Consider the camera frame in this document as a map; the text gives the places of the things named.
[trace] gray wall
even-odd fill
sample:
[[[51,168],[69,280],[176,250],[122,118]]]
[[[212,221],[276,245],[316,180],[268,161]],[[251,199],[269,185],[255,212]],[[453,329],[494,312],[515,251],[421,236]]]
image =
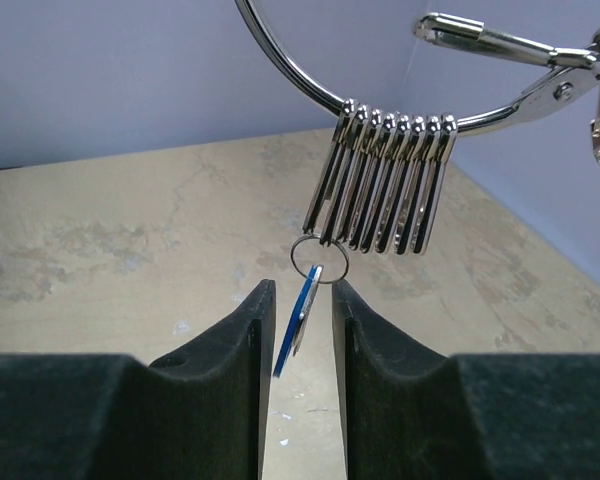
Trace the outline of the gray wall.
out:
[[[425,11],[559,46],[586,45],[600,25],[600,0],[260,2],[322,83],[424,114],[491,109],[544,73],[414,50],[411,24]],[[587,133],[594,97],[462,139],[453,161],[600,283],[600,170]],[[264,58],[233,0],[0,1],[0,167],[332,124]]]
[[[424,0],[260,1],[325,85],[395,108]],[[233,0],[0,1],[0,167],[332,124]]]

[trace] chrome ring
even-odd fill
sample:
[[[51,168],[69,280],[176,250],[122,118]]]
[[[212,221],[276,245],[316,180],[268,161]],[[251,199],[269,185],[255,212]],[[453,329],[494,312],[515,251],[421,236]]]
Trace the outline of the chrome ring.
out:
[[[291,264],[293,265],[293,268],[296,269],[296,272],[298,272],[300,275],[302,275],[304,278],[308,278],[307,274],[304,273],[302,270],[300,270],[300,267],[298,267],[298,264],[296,263],[296,259],[294,257],[294,253],[296,252],[296,248],[298,248],[298,246],[301,243],[306,242],[307,240],[320,240],[320,235],[318,234],[310,234],[310,235],[303,235],[302,237],[298,238],[298,240],[296,240],[294,242],[294,244],[291,246],[291,252],[289,253],[289,258],[291,258]],[[345,248],[340,245],[338,242],[331,242],[332,245],[335,245],[338,250],[340,250],[340,253],[342,253],[342,256],[344,257],[344,272],[342,273],[342,275],[340,275],[339,277],[337,277],[334,280],[329,280],[324,281],[324,280],[319,280],[318,283],[321,285],[331,285],[333,283],[339,282],[340,280],[344,280],[344,277],[347,276],[347,273],[349,273],[349,254],[347,253],[347,251],[345,250]]]

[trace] blue key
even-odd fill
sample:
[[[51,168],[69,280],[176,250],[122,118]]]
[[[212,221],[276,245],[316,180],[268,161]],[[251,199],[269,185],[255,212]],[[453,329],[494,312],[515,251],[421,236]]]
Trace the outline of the blue key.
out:
[[[287,325],[287,330],[284,334],[284,339],[282,340],[282,346],[280,347],[276,366],[273,369],[274,377],[280,377],[282,369],[287,362],[287,358],[289,358],[289,353],[291,353],[291,349],[295,347],[293,351],[294,356],[300,349],[304,329],[307,326],[309,310],[313,305],[313,299],[318,291],[318,282],[320,281],[322,270],[322,265],[313,265],[309,271],[309,275],[307,275],[307,280],[302,286],[302,290],[300,290],[300,295],[298,295],[298,300],[296,300],[296,304],[293,307],[291,318],[289,319],[289,324]]]

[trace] small metal ring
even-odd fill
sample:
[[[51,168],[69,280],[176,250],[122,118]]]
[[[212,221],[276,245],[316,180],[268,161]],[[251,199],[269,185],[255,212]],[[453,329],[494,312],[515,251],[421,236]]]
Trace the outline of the small metal ring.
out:
[[[300,267],[298,267],[298,264],[296,263],[296,259],[294,257],[294,253],[296,252],[296,248],[298,248],[298,246],[303,243],[306,242],[307,240],[311,240],[311,239],[315,239],[315,240],[320,240],[320,235],[316,234],[316,233],[312,233],[309,235],[303,235],[302,237],[298,238],[298,240],[296,240],[294,242],[294,244],[291,246],[291,252],[289,253],[289,258],[291,258],[291,264],[293,265],[293,268],[296,269],[296,271],[302,275],[304,278],[307,278],[307,274],[304,273],[302,270],[300,270]],[[347,253],[347,251],[345,250],[345,248],[340,245],[338,242],[331,242],[332,245],[335,245],[338,250],[340,250],[340,253],[342,253],[342,256],[344,257],[344,272],[342,273],[342,275],[340,275],[339,277],[337,277],[335,280],[329,280],[328,282],[324,281],[324,280],[319,280],[318,283],[321,285],[331,285],[333,283],[339,282],[340,280],[343,280],[344,277],[347,276],[347,273],[349,273],[349,254]]]

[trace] beige surface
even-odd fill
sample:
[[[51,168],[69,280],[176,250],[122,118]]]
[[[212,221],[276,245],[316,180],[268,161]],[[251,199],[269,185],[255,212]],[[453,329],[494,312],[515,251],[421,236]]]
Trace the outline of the beige surface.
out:
[[[262,278],[277,281],[277,347],[302,284],[287,255],[329,137],[0,172],[0,351],[149,362]],[[427,255],[353,254],[348,278],[441,353],[600,351],[600,289],[455,170]],[[344,478],[329,300],[323,288],[302,351],[273,382],[267,479]]]

